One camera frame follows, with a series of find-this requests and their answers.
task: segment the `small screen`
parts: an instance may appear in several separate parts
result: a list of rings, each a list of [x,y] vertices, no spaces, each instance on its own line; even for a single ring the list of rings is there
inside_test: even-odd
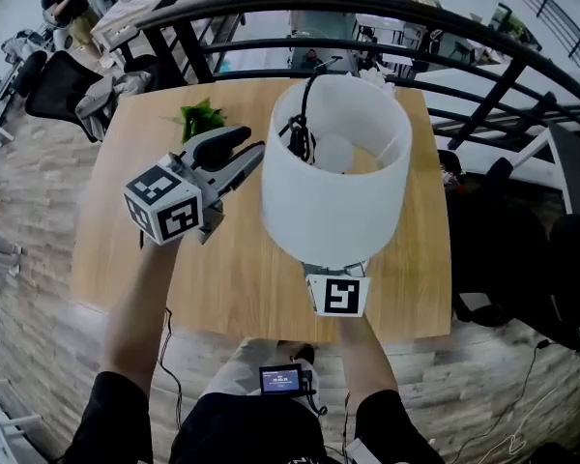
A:
[[[262,392],[290,392],[300,390],[299,371],[264,371],[262,373]]]

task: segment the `white lampshade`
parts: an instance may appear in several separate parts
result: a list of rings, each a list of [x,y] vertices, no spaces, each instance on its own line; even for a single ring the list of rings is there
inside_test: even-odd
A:
[[[301,112],[305,85],[291,86],[273,110],[262,172],[262,218],[273,240],[294,258],[341,270],[369,259],[393,236],[412,128],[402,106],[376,86],[351,76],[322,75],[307,100],[309,130],[316,139],[345,140],[328,146],[364,148],[379,169],[346,175],[309,165],[288,150],[288,132],[279,137],[288,120]],[[345,159],[347,153],[339,156]]]

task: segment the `white cylinder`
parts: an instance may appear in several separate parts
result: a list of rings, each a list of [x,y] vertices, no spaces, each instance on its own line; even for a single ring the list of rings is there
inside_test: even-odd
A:
[[[402,106],[372,84],[322,75],[307,99],[309,130],[316,139],[337,135],[364,148],[379,169],[359,175],[321,170],[287,149],[289,133],[279,137],[288,120],[301,113],[305,85],[291,86],[273,110],[262,171],[262,218],[273,240],[294,258],[342,269],[369,259],[395,232],[412,128]]]

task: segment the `green plant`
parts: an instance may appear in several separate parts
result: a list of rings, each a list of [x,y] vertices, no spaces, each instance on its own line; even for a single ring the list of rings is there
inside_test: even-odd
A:
[[[183,143],[197,134],[222,128],[225,125],[225,117],[221,115],[221,109],[211,108],[210,98],[201,101],[196,106],[182,106],[181,113],[185,121]]]

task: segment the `black railing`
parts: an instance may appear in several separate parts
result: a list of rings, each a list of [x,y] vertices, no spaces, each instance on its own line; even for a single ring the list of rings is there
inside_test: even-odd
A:
[[[483,68],[474,67],[467,62],[460,62],[450,58],[418,51],[404,46],[360,42],[354,40],[341,40],[329,38],[268,38],[228,43],[204,44],[196,39],[191,27],[193,21],[212,18],[220,15],[245,15],[266,11],[329,11],[346,14],[378,15],[392,17],[405,22],[424,26],[426,29],[441,29],[461,38],[467,38],[493,48],[510,57],[504,73],[498,75]],[[478,104],[476,110],[470,116],[460,115],[455,112],[432,110],[430,114],[459,123],[455,130],[443,130],[442,135],[451,137],[449,147],[457,148],[461,143],[471,138],[477,129],[489,129],[501,131],[507,137],[515,138],[515,143],[507,147],[512,151],[519,151],[526,145],[531,137],[526,133],[530,126],[546,126],[547,118],[543,114],[535,115],[535,110],[520,109],[510,104],[503,103],[503,97],[509,90],[522,93],[544,106],[541,111],[556,112],[563,122],[573,122],[580,130],[580,112],[570,108],[570,105],[561,105],[544,96],[545,92],[537,92],[529,87],[516,82],[520,74],[528,67],[543,74],[559,84],[571,95],[580,101],[580,84],[570,75],[556,67],[551,61],[529,48],[505,37],[501,33],[474,22],[470,19],[453,14],[442,9],[425,6],[409,0],[192,0],[185,4],[177,4],[172,7],[160,9],[140,18],[136,25],[145,33],[155,32],[160,28],[173,27],[183,45],[185,53],[191,63],[197,81],[201,83],[214,82],[224,79],[256,78],[256,77],[309,77],[313,70],[310,69],[276,69],[276,70],[253,70],[237,72],[218,72],[212,67],[208,57],[212,54],[222,54],[232,50],[248,50],[254,48],[329,48],[367,51],[370,53],[388,53],[409,57],[415,64],[438,64],[449,68],[458,69],[473,75],[493,81],[493,86],[485,97],[473,95],[454,87],[445,87],[430,84],[414,79],[411,76],[388,76],[388,81],[403,87],[417,88],[442,95],[459,98],[461,100]],[[495,111],[502,111],[513,116],[520,122],[505,124],[492,122],[488,115]],[[473,137],[474,142],[491,144],[481,138]]]
[[[580,28],[554,0],[522,0],[565,47],[580,67]]]

